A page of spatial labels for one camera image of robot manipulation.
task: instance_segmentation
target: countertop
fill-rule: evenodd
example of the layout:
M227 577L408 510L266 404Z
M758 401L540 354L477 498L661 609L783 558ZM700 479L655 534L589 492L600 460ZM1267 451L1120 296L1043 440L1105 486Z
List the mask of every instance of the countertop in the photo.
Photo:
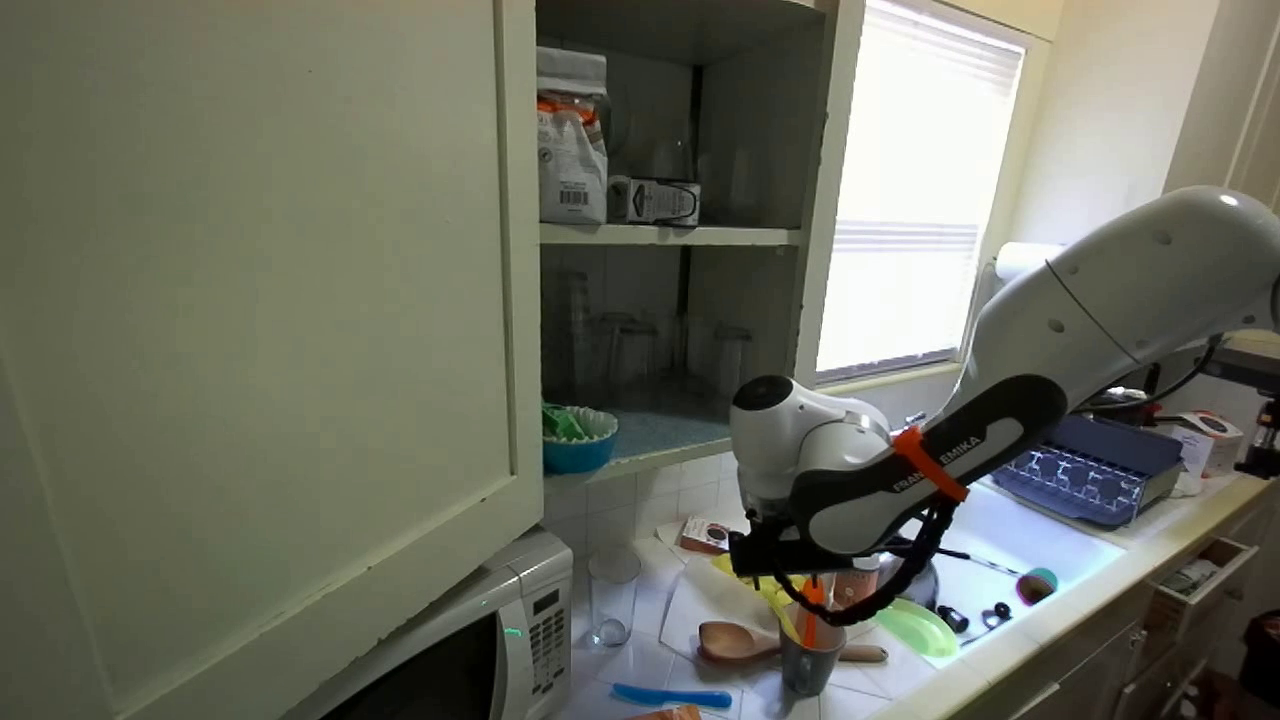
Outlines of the countertop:
M637 705L607 698L613 685L649 685L649 689L716 689L732 695L728 710L706 710L707 720L758 720L758 716L794 716L794 720L826 720L826 716L952 716L956 709L972 705L981 692L1011 676L1038 650L1065 640L1105 605L1123 594L1128 587L1153 579L1189 548L1206 543L1212 532L1234 523L1247 510L1273 484L1239 470L1224 470L1206 479L1198 496L1173 496L1136 515L1120 532L1095 532L1071 523L1079 534L1113 543L1120 557L1079 577L1075 583L1059 587L1034 613L1020 613L999 633L986 637L981 645L963 646L961 659L935 662L890 637L884 627L852 627L890 646L884 669L846 662L829 681L829 692L803 698L795 709L781 705L781 672L778 659L760 659L751 669L716 669L698 659L691 627L678 605L688 594L716 594L725 599L738 592L738 579L716 579L706 557L682 552L671 543L678 526L653 526L637 534L628 548L595 548L595 594L600 609L621 609L634 617L634 637L625 646L589 646L575 645L573 650L573 698L561 710L566 720L575 716L645 716ZM585 637L589 605L575 605L575 640ZM751 613L758 594L742 587L728 605L744 605Z

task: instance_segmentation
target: white microwave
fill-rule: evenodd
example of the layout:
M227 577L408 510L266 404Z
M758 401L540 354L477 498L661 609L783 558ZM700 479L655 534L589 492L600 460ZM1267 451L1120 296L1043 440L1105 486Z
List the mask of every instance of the white microwave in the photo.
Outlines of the white microwave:
M540 720L567 698L573 552L530 532L290 720Z

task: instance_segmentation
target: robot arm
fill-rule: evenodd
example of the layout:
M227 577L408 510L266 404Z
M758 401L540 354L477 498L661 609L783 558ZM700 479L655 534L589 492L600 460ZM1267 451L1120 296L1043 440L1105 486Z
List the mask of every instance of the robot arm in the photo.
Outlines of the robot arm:
M751 534L732 538L738 572L852 569L900 523L925 519L871 599L821 617L848 623L880 613L930 565L961 503L930 476L972 484L1117 375L1224 326L1273 322L1278 278L1280 221L1239 190L1184 188L1004 288L977 320L944 411L907 442L869 404L837 404L781 375L744 385L732 451Z

